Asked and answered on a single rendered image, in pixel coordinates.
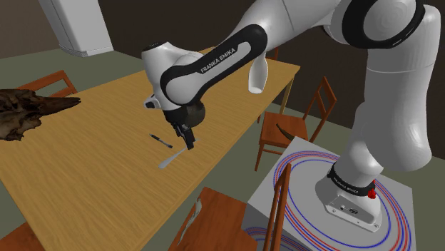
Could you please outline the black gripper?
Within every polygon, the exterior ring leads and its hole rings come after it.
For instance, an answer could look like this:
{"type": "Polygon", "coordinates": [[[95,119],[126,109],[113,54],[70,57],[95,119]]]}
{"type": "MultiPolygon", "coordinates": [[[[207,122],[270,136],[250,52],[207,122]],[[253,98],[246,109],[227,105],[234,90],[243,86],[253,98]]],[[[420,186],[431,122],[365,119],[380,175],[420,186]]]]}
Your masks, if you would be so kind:
{"type": "Polygon", "coordinates": [[[188,150],[194,148],[195,137],[191,128],[186,126],[185,118],[188,114],[186,106],[180,106],[174,110],[163,111],[165,119],[175,129],[177,137],[182,137],[188,150]]]}

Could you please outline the black pen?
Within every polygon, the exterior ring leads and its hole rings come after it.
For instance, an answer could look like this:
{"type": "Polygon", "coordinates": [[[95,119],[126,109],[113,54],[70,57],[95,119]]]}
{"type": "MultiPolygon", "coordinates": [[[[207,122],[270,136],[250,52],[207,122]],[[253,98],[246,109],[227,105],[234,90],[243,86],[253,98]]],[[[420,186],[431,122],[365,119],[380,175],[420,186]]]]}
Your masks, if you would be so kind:
{"type": "Polygon", "coordinates": [[[155,139],[156,141],[162,143],[163,145],[167,146],[168,148],[173,148],[173,146],[172,146],[171,144],[166,143],[164,140],[162,140],[162,139],[159,138],[158,136],[153,135],[153,134],[151,134],[151,133],[149,134],[149,136],[150,136],[151,138],[155,139]]]}

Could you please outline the dark brown round object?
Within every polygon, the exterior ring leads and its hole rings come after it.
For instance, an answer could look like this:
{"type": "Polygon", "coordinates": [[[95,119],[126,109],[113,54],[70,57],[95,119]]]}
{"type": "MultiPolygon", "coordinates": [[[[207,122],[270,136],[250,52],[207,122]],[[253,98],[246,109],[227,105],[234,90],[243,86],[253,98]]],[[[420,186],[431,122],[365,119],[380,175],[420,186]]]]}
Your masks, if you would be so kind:
{"type": "Polygon", "coordinates": [[[205,118],[205,106],[199,101],[192,104],[191,106],[186,106],[187,116],[185,118],[185,124],[189,128],[193,128],[199,125],[205,118]]]}

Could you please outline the silver spoon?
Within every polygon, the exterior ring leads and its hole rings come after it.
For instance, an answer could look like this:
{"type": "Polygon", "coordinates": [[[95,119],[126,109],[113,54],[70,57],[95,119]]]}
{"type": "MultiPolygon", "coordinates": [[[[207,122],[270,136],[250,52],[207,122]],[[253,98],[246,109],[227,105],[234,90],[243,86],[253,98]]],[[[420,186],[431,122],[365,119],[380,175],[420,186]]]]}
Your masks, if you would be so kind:
{"type": "Polygon", "coordinates": [[[160,169],[164,169],[165,167],[167,167],[176,157],[178,157],[183,151],[188,150],[188,147],[185,146],[183,149],[179,150],[177,153],[173,154],[172,156],[170,156],[169,158],[165,159],[164,161],[162,161],[158,167],[160,169]]]}

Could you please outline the light wooden table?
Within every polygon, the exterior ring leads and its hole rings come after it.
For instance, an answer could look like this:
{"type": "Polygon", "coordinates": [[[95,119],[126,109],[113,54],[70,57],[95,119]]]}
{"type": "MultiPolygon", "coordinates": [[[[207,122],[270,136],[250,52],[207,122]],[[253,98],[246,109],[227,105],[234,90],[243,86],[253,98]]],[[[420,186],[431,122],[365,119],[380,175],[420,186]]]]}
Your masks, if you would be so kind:
{"type": "Polygon", "coordinates": [[[45,251],[140,251],[299,70],[267,65],[260,94],[247,89],[248,66],[207,90],[200,140],[164,169],[185,143],[162,111],[143,106],[152,87],[138,72],[81,91],[77,106],[1,141],[0,181],[45,251]]]}

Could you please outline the pale grey slender object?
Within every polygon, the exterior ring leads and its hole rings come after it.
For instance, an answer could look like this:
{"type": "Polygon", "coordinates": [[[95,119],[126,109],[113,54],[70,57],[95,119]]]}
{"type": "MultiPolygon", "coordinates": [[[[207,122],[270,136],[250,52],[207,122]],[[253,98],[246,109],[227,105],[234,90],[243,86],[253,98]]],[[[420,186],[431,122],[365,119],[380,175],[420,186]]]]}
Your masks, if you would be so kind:
{"type": "Polygon", "coordinates": [[[192,223],[195,221],[196,217],[199,215],[200,211],[202,209],[202,203],[201,203],[201,199],[198,198],[197,201],[195,202],[195,211],[193,212],[193,214],[190,216],[189,220],[187,221],[183,231],[181,232],[180,235],[180,239],[178,241],[178,245],[180,244],[180,242],[182,241],[186,230],[192,225],[192,223]]]}

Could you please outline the white vase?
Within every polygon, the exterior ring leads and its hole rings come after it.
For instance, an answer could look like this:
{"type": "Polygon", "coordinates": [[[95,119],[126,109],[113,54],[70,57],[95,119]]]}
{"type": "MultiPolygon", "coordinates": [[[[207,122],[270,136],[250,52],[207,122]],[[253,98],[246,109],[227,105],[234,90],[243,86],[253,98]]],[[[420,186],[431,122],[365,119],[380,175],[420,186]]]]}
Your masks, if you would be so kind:
{"type": "Polygon", "coordinates": [[[254,94],[262,93],[267,82],[268,66],[265,53],[259,55],[250,67],[248,76],[248,91],[254,94]]]}

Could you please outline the dark curved object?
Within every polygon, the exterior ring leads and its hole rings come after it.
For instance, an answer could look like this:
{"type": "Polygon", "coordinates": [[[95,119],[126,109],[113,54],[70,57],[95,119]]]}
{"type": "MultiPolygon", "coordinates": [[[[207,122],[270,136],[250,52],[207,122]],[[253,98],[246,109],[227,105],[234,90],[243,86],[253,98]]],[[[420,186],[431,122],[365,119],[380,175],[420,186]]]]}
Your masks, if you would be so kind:
{"type": "Polygon", "coordinates": [[[284,137],[286,137],[289,140],[293,140],[295,138],[294,135],[291,135],[290,133],[288,133],[286,130],[284,130],[283,128],[280,127],[280,125],[277,123],[276,126],[278,127],[279,131],[281,132],[281,134],[283,134],[284,137]]]}

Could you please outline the white refrigerator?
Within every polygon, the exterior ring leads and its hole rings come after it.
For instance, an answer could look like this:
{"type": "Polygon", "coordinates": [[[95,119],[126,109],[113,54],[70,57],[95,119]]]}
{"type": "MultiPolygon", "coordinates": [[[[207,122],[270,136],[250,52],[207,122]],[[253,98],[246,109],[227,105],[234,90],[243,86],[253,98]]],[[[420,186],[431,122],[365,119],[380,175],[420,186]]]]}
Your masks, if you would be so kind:
{"type": "Polygon", "coordinates": [[[59,47],[77,57],[113,50],[98,0],[38,0],[59,47]]]}

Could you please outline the dark brown animal skull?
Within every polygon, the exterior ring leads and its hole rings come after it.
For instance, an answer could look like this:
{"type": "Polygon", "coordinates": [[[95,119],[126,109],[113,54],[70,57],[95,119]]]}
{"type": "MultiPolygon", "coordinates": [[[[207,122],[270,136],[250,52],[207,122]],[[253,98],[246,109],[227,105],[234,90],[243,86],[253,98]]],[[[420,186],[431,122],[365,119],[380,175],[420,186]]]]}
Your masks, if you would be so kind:
{"type": "Polygon", "coordinates": [[[0,89],[0,140],[21,140],[25,131],[41,125],[42,116],[80,102],[77,97],[43,97],[26,89],[0,89]]]}

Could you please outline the grey ringed robot stand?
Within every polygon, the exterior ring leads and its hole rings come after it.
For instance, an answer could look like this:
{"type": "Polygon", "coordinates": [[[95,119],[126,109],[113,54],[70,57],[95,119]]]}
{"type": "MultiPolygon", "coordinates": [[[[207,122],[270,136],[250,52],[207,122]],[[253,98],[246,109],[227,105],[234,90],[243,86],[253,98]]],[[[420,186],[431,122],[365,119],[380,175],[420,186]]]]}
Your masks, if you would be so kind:
{"type": "Polygon", "coordinates": [[[351,206],[333,203],[328,212],[315,185],[338,159],[324,148],[295,138],[247,202],[242,229],[262,251],[275,183],[287,164],[292,166],[279,251],[416,251],[412,190],[386,176],[377,177],[376,193],[382,220],[372,231],[336,214],[351,206]]]}

